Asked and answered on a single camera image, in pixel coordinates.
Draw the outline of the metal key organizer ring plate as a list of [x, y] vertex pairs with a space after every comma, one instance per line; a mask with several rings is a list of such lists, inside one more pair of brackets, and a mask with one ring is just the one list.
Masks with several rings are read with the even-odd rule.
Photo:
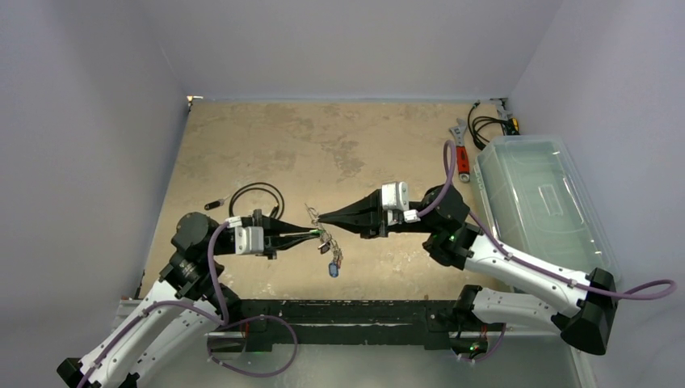
[[[323, 226], [323, 224], [321, 224], [317, 219], [317, 217], [319, 216], [319, 212], [314, 207], [311, 207], [307, 204], [305, 204], [305, 209], [307, 211], [307, 214], [309, 215], [309, 218], [310, 218], [311, 224], [313, 225], [313, 228], [316, 230], [318, 230], [318, 229], [326, 230], [325, 227]], [[328, 230], [326, 230], [326, 232], [327, 233], [325, 235], [319, 235], [319, 240], [320, 240], [319, 246], [322, 243], [330, 242], [331, 248], [324, 255], [330, 254], [332, 257], [332, 260], [339, 260], [342, 264], [343, 251], [340, 248], [337, 240], [333, 237], [333, 235]]]

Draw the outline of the key with black tag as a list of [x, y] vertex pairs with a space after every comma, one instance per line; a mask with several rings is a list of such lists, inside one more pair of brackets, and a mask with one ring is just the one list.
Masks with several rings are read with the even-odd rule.
[[321, 255], [324, 255], [331, 248], [330, 242], [323, 242], [317, 249]]

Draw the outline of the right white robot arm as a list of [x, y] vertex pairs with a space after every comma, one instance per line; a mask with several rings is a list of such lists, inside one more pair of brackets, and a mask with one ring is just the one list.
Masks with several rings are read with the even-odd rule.
[[582, 352], [606, 354], [618, 301], [614, 276], [602, 269], [582, 272], [538, 259], [469, 223], [470, 208], [452, 185], [434, 186], [420, 201], [405, 182], [385, 183], [361, 200], [320, 213], [321, 224], [361, 238], [391, 233], [427, 234], [423, 249], [438, 264], [492, 276], [513, 293], [464, 287], [453, 317], [465, 329], [478, 323], [506, 323], [558, 334]]

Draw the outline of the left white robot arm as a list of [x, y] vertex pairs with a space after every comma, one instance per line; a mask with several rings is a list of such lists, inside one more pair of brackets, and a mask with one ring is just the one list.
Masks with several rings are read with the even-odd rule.
[[321, 231], [266, 217], [230, 217], [220, 223], [204, 213], [188, 213], [171, 239], [174, 253], [134, 311], [94, 350], [67, 358], [57, 374], [68, 387], [140, 387], [169, 355], [217, 328], [234, 329], [241, 298], [219, 275], [218, 255], [257, 255], [268, 259]]

